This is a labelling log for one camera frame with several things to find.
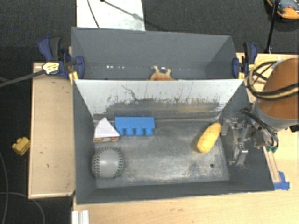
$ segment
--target wooden table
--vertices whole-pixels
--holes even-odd
[[[256,62],[266,58],[277,55],[259,54]],[[40,66],[35,63],[34,72]],[[71,85],[65,79],[43,75],[33,80],[30,198],[70,196],[75,190],[71,93]],[[73,209],[89,210],[91,224],[296,223],[299,220],[298,133],[283,130],[278,136],[280,148],[274,157],[278,169],[291,183],[289,191],[79,206],[74,202]]]

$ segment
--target small toy figure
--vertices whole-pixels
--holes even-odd
[[[171,70],[167,69],[166,73],[161,73],[159,68],[157,66],[154,66],[155,73],[151,75],[150,80],[157,80],[157,81],[162,81],[162,80],[175,80],[170,76]]]

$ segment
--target wooden board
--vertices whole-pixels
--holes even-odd
[[[42,63],[34,64],[34,72]],[[29,198],[70,196],[75,190],[70,81],[41,75],[33,79]]]

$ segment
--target white block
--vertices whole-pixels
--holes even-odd
[[[96,126],[93,142],[115,142],[119,139],[119,134],[106,118],[103,118]]]

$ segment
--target yellow toy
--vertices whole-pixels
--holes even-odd
[[[23,156],[24,153],[30,148],[30,140],[26,137],[19,138],[17,143],[14,143],[11,147],[18,155]]]
[[[211,124],[197,142],[197,149],[202,153],[208,153],[214,146],[221,131],[220,123]]]

